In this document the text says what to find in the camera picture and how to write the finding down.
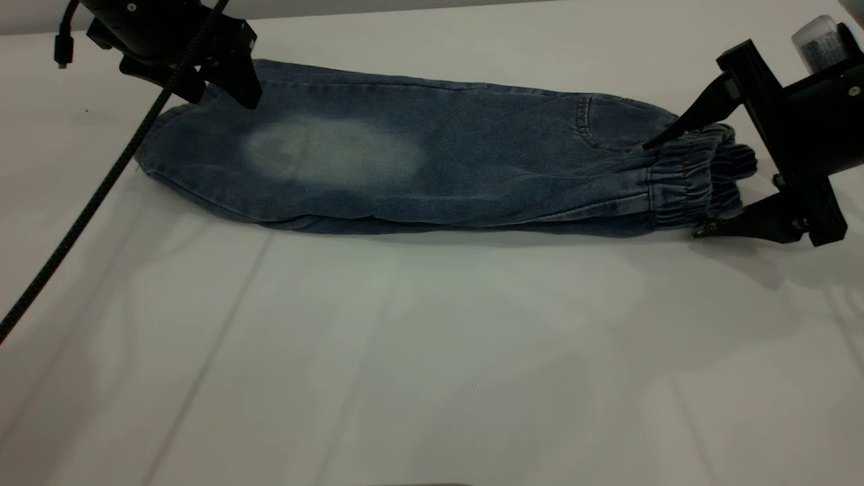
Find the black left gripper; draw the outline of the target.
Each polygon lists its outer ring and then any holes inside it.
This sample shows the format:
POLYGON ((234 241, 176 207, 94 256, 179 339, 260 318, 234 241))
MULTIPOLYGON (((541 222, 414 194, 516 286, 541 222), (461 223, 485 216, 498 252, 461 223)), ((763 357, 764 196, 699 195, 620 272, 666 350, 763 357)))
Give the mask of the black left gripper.
POLYGON ((257 34, 247 21, 216 13, 188 67, 181 64, 213 9, 200 1, 81 1, 93 14, 86 32, 102 49, 123 53, 120 72, 166 88, 197 104, 207 84, 242 107, 256 109, 262 96, 251 50, 257 34), (169 87, 173 75, 179 79, 169 87))

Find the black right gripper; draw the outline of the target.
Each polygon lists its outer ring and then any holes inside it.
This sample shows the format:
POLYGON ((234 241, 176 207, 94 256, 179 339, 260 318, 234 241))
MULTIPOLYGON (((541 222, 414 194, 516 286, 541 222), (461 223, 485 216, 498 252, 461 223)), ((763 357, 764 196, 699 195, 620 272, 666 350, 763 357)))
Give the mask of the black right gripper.
POLYGON ((848 224, 830 176, 862 164, 861 48, 849 40, 843 59, 790 86, 778 83, 752 41, 717 62, 725 72, 643 149, 728 119, 743 102, 774 160, 778 193, 734 215, 706 219, 692 237, 790 244, 809 235, 814 246, 842 240, 848 224))

